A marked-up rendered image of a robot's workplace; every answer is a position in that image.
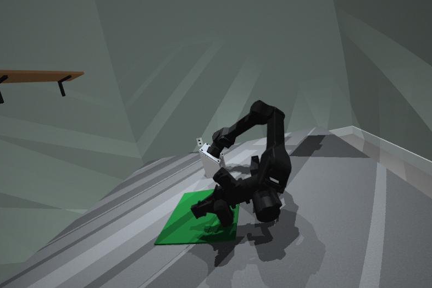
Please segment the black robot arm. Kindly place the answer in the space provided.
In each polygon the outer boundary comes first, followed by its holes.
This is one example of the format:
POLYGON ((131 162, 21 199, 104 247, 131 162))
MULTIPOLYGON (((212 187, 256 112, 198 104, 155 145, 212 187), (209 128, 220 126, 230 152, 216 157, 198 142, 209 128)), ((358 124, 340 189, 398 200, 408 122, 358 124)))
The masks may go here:
MULTIPOLYGON (((278 197, 284 193, 291 174, 291 161, 285 150, 284 140, 285 114, 277 107, 269 106, 261 100, 253 103, 250 113, 230 128, 216 131, 207 152, 219 159, 221 151, 234 145, 236 137, 255 125, 267 124, 267 149, 261 156, 258 174, 246 178, 246 184, 252 197, 257 220, 270 222, 279 217, 283 205, 278 197), (279 181, 276 183, 270 177, 279 181)), ((224 195, 233 193, 241 183, 225 168, 221 167, 213 176, 223 189, 224 195)))

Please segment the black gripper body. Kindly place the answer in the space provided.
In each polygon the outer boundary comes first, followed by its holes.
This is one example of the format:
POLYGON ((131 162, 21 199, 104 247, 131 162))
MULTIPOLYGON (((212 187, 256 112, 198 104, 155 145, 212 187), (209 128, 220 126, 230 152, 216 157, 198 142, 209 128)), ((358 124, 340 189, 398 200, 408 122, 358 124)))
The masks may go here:
POLYGON ((235 209, 236 205, 242 202, 249 204, 250 199, 252 199, 246 184, 246 180, 242 180, 241 178, 238 180, 239 181, 237 183, 241 183, 241 185, 237 190, 228 196, 224 195, 225 189, 223 189, 221 186, 218 186, 218 192, 221 198, 214 202, 213 208, 223 227, 231 226, 234 221, 234 214, 231 208, 235 209))

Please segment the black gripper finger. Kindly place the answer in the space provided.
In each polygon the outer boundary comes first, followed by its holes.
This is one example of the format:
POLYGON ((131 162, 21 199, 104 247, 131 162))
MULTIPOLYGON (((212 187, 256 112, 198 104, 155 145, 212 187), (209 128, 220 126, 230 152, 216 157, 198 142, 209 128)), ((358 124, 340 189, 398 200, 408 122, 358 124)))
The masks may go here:
POLYGON ((202 204, 201 206, 197 207, 197 210, 200 212, 207 212, 207 213, 214 213, 214 202, 217 200, 216 195, 214 194, 213 198, 211 201, 202 204))
POLYGON ((221 196, 220 196, 220 194, 218 192, 218 185, 217 184, 215 186, 215 189, 214 189, 213 193, 211 193, 209 196, 207 196, 205 199, 203 199, 203 201, 204 200, 207 201, 207 202, 211 201, 212 198, 213 198, 213 196, 214 196, 214 194, 216 195, 217 199, 221 198, 221 196))

